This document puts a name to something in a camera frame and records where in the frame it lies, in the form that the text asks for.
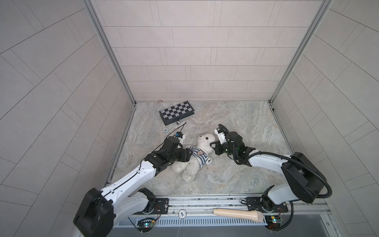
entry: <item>teddy bear head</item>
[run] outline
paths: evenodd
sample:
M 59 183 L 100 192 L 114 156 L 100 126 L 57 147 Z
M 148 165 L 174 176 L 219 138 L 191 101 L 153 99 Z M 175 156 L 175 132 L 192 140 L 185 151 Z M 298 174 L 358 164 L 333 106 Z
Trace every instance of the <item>teddy bear head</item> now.
M 210 143 L 214 142 L 215 140 L 216 139 L 213 134 L 207 133 L 197 138 L 197 146 L 209 154 L 213 151 Z

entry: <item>marble floor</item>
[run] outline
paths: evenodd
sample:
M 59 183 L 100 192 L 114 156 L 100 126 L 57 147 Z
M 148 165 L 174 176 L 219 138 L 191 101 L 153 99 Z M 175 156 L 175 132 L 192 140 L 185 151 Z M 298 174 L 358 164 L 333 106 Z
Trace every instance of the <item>marble floor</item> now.
M 167 133 L 178 127 L 176 123 L 165 126 L 159 116 L 162 109 L 178 104 L 138 103 L 126 137 L 121 156 L 113 175 L 116 181 L 139 165 L 148 153 L 161 144 Z M 196 145 L 197 137 L 213 130 L 221 123 L 229 131 L 243 137 L 246 146 L 278 154 L 289 154 L 288 147 L 266 101 L 251 102 L 191 102 L 195 114 L 185 119 L 182 132 L 186 135 L 184 146 Z M 141 187 L 155 195 L 262 193 L 269 186 L 285 182 L 284 176 L 259 167 L 237 165 L 226 154 L 210 154 L 212 163 L 204 165 L 195 179 L 186 183 L 171 167 L 159 173 Z

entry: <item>tiled wall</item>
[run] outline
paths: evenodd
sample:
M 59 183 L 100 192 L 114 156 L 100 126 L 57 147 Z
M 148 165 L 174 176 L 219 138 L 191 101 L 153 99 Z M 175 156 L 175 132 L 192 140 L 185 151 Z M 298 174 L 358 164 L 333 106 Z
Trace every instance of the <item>tiled wall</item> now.
M 270 99 L 320 3 L 92 0 L 137 101 Z
M 379 1 L 334 0 L 274 108 L 333 189 L 344 236 L 379 236 Z
M 68 237 L 132 103 L 80 0 L 2 0 L 0 15 L 0 236 Z

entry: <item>checkered board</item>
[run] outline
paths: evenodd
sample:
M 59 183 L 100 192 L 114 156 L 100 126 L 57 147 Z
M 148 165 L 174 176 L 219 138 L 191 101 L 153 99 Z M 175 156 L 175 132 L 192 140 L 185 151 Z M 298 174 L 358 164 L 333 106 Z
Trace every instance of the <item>checkered board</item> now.
M 193 115 L 194 109 L 188 101 L 171 106 L 170 108 L 159 111 L 165 125 L 176 122 L 182 118 Z

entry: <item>teddy bear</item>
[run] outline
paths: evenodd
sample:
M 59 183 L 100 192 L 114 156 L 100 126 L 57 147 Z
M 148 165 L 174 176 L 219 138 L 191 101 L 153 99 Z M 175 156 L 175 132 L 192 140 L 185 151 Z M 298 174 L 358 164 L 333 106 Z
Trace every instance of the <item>teddy bear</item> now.
M 214 142 L 216 139 L 211 133 L 204 134 L 197 138 L 197 146 L 189 146 L 192 150 L 192 156 L 188 162 L 175 162 L 172 164 L 172 170 L 175 173 L 183 172 L 182 178 L 186 182 L 194 180 L 198 171 L 203 167 L 204 164 L 209 164 L 212 159 L 209 154 L 214 150 L 210 146 L 210 143 Z

